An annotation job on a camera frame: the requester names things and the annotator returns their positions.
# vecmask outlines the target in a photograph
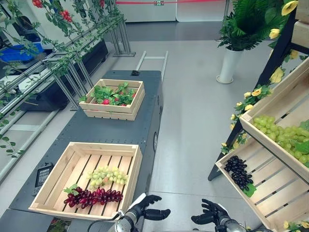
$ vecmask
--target potted plant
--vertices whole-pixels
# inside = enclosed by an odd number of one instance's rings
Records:
[[[281,15],[282,0],[234,0],[233,12],[226,16],[220,30],[221,42],[227,45],[217,81],[229,84],[244,50],[255,48],[273,28],[285,21]]]

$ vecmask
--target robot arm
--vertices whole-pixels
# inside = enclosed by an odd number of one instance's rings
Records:
[[[205,225],[213,222],[216,232],[246,232],[246,229],[237,221],[231,219],[225,209],[220,205],[202,199],[203,214],[192,216],[191,220],[198,225]]]
[[[159,221],[166,219],[170,214],[169,209],[145,209],[149,204],[154,204],[161,199],[161,197],[155,195],[146,196],[140,203],[130,208],[126,214],[108,230],[108,232],[132,232],[135,224],[142,216],[148,220]]]

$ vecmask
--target black shelf frame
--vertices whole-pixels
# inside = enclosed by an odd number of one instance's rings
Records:
[[[256,89],[256,87],[258,85],[265,85],[265,84],[267,84],[269,82],[269,79],[270,79],[271,75],[273,74],[273,72],[279,66],[281,66],[282,62],[284,61],[284,58],[289,54],[291,49],[309,55],[309,48],[306,48],[306,47],[303,47],[303,46],[300,46],[300,45],[292,43],[292,35],[293,35],[294,24],[297,21],[295,19],[295,15],[296,15],[296,9],[291,12],[291,14],[289,16],[289,19],[288,19],[287,23],[285,24],[284,29],[282,30],[281,36],[278,38],[277,44],[276,44],[276,46],[275,46],[275,48],[274,48],[274,50],[273,50],[273,52],[272,52],[272,54],[271,54],[267,64],[266,64],[263,72],[259,76],[259,79],[258,79],[258,81],[257,81],[257,83],[256,83],[256,85],[255,85],[255,87],[253,89]],[[241,133],[243,130],[244,129],[243,129],[241,123],[240,123],[240,120],[238,119],[238,121],[236,122],[232,132],[230,133],[230,135],[229,135],[229,137],[228,137],[228,139],[226,141],[226,145],[228,147],[231,147],[233,145],[233,143],[235,142],[235,140],[237,139],[239,133]],[[270,153],[272,153],[275,157],[277,157],[277,155],[274,154],[273,152],[271,152],[267,147],[265,147],[265,148]],[[225,156],[225,154],[221,152],[219,154],[218,158],[217,158],[217,161],[220,160],[223,156]],[[291,169],[291,170],[297,176],[299,176],[302,180],[304,180],[304,178],[302,178],[297,172],[295,172],[293,169]],[[211,170],[211,172],[210,172],[210,174],[209,174],[209,176],[208,176],[208,180],[212,181],[214,178],[220,176],[221,174],[222,173],[218,169],[218,167],[216,165],[214,165],[212,170]]]

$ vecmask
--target blue bin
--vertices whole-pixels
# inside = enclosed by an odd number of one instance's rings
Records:
[[[36,54],[39,54],[43,51],[43,48],[40,43],[34,43],[34,46],[37,47],[38,52]],[[13,46],[15,48],[21,48],[23,45],[15,45]],[[0,59],[2,59],[5,62],[10,62],[10,61],[30,61],[34,58],[33,55],[28,55],[26,52],[23,52],[22,54],[20,53],[20,50],[14,50],[11,48],[6,48],[1,51],[3,55],[0,56]]]

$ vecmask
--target green fern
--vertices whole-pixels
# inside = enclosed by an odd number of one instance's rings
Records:
[[[224,19],[219,46],[228,45],[236,51],[255,48],[268,37],[271,29],[285,24],[287,17],[280,14],[282,1],[233,0],[234,12]]]

